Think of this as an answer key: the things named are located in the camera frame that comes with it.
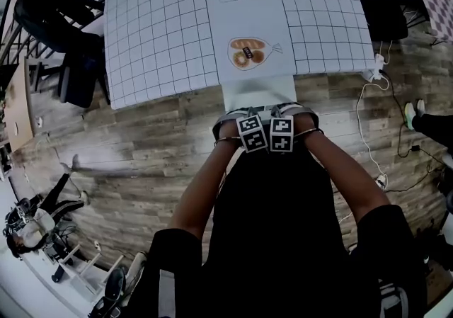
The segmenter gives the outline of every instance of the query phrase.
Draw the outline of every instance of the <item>black shirt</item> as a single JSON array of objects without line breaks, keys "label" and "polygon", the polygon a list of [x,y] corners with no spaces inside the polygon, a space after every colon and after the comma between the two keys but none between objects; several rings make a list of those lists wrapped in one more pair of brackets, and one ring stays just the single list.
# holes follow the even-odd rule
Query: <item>black shirt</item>
[{"label": "black shirt", "polygon": [[155,234],[128,317],[158,316],[159,271],[174,273],[177,317],[379,317],[379,280],[406,292],[409,317],[423,316],[423,261],[401,208],[366,214],[349,255],[330,178],[295,147],[240,156],[215,203],[204,265],[191,233]]}]

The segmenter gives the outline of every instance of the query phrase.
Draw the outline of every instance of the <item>white table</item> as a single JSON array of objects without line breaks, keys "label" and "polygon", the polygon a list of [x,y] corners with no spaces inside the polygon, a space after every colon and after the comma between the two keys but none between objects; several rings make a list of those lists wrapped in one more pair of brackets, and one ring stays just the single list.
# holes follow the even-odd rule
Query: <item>white table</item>
[{"label": "white table", "polygon": [[106,0],[113,108],[230,82],[374,69],[360,0]]}]

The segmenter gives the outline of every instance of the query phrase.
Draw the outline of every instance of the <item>leg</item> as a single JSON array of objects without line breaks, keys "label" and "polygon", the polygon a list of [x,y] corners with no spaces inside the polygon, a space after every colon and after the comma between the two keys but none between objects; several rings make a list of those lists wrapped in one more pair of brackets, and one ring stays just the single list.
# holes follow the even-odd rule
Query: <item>leg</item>
[{"label": "leg", "polygon": [[41,203],[40,208],[48,213],[52,213],[55,209],[55,204],[57,203],[57,199],[59,194],[63,191],[64,185],[69,179],[69,174],[64,174],[58,181],[57,185],[49,192],[47,197]]},{"label": "leg", "polygon": [[449,149],[453,149],[453,115],[424,114],[422,117],[415,116],[412,119],[412,126],[417,132],[423,133]]},{"label": "leg", "polygon": [[79,208],[82,208],[85,206],[83,201],[62,201],[58,204],[55,205],[54,211],[50,214],[52,218],[55,221],[55,224],[57,224],[60,219],[67,214],[68,212],[78,210]]}]

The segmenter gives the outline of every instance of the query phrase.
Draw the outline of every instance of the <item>power strip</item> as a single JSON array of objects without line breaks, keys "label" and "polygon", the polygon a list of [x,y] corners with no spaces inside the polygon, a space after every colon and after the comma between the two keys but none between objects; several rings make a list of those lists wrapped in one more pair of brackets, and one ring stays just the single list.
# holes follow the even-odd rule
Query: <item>power strip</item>
[{"label": "power strip", "polygon": [[373,70],[365,70],[362,72],[362,77],[367,82],[371,83],[373,80],[380,80],[382,75],[379,70],[384,68],[384,56],[381,54],[376,54],[374,56],[374,69]]}]

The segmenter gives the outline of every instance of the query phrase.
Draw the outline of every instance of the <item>person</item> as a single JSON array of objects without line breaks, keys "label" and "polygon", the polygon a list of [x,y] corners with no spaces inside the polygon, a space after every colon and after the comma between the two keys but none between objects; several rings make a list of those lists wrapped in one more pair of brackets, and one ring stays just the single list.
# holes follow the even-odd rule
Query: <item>person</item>
[{"label": "person", "polygon": [[[177,317],[382,317],[382,294],[391,292],[401,294],[407,317],[424,315],[423,258],[402,209],[309,114],[296,115],[294,128],[305,133],[293,153],[242,153],[219,192],[239,147],[236,123],[222,124],[167,228],[154,235],[126,317],[173,317],[172,309]],[[357,223],[351,255],[331,180]]]},{"label": "person", "polygon": [[[11,232],[6,235],[8,248],[16,258],[19,258],[21,254],[42,248],[55,226],[66,213],[78,210],[89,204],[88,195],[85,191],[81,192],[79,200],[65,200],[57,203],[59,194],[63,191],[74,171],[73,168],[69,168],[66,164],[61,165],[65,173],[41,202],[30,221],[17,232]],[[32,198],[31,205],[36,204],[36,199],[38,198],[38,196]]]},{"label": "person", "polygon": [[448,150],[442,160],[449,168],[453,169],[453,115],[427,114],[423,99],[418,99],[416,105],[416,108],[412,103],[407,103],[404,106],[407,127],[446,146]]}]

